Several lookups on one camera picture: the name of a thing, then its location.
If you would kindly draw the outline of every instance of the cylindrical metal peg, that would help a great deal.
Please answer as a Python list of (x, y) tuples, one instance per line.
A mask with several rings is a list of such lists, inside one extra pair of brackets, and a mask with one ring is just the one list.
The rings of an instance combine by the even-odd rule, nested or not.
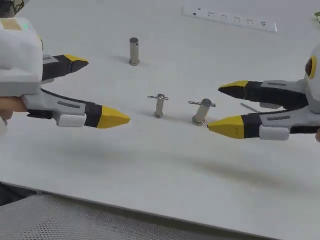
[(216, 105), (212, 103), (209, 99), (205, 98), (201, 102), (189, 101), (189, 104), (200, 105), (196, 114), (192, 117), (192, 123), (197, 126), (202, 126), (204, 124), (206, 116), (211, 107)]
[(148, 96), (148, 98), (157, 99), (154, 116), (157, 119), (160, 119), (164, 115), (163, 113), (164, 102), (165, 100), (169, 100), (169, 98), (167, 98), (164, 94), (161, 94), (161, 93), (158, 94), (158, 96)]
[(139, 61), (139, 40), (136, 37), (132, 37), (129, 40), (130, 42), (130, 60), (129, 63), (131, 66), (138, 66)]

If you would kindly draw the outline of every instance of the electrical outlet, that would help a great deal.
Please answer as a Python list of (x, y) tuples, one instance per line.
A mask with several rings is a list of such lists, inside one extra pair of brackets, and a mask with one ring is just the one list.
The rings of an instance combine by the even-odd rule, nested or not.
[(276, 23), (270, 20), (267, 21), (256, 17), (240, 16), (235, 13), (216, 12), (207, 9), (206, 7), (184, 6), (183, 15), (266, 32), (276, 33), (278, 31)]

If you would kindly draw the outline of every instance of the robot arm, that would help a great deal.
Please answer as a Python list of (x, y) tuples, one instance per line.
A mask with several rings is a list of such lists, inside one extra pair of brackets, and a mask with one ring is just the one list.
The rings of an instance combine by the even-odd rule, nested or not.
[[(69, 54), (43, 55), (42, 40), (24, 18), (0, 18), (0, 24), (0, 47), (4, 49), (0, 51), (0, 97), (21, 97), (29, 117), (55, 119), (59, 127), (106, 129), (130, 121), (108, 106), (43, 89), (43, 84), (82, 69), (88, 61)], [(5, 126), (1, 121), (0, 129)]]
[(218, 90), (237, 99), (285, 110), (227, 117), (208, 124), (210, 131), (235, 139), (287, 140), (290, 134), (313, 134), (320, 128), (320, 45), (298, 81), (237, 81)]

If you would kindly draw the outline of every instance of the silver metal cylinder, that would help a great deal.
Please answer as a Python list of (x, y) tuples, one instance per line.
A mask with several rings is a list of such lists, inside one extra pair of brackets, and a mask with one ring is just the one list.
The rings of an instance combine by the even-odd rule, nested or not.
[(196, 114), (192, 117), (192, 123), (197, 126), (201, 126), (205, 122), (205, 118), (212, 106), (212, 102), (205, 98), (201, 101), (201, 105), (196, 112)]
[(138, 66), (139, 61), (139, 40), (136, 37), (132, 37), (129, 40), (130, 42), (130, 60), (129, 63), (131, 66)]
[(165, 95), (161, 93), (158, 94), (157, 100), (156, 100), (155, 112), (154, 112), (154, 116), (158, 119), (164, 115), (163, 108), (164, 108), (165, 99), (166, 99)]

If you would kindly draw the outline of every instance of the table surface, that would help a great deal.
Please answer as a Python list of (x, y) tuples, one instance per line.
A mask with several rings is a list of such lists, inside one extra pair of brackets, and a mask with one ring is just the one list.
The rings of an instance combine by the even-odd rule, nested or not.
[[(183, 0), (32, 0), (28, 18), (51, 55), (89, 60), (44, 88), (129, 115), (111, 129), (59, 128), (17, 113), (0, 139), (0, 181), (282, 240), (320, 234), (319, 143), (237, 140), (191, 123), (198, 106), (216, 103), (208, 121), (249, 113), (217, 91), (237, 80), (288, 80), (320, 39), (316, 2), (197, 0), (195, 6), (267, 14), (269, 33), (182, 16)], [(128, 64), (129, 38), (140, 65)], [(156, 100), (169, 97), (164, 116)], [(248, 105), (261, 110), (256, 103)]]

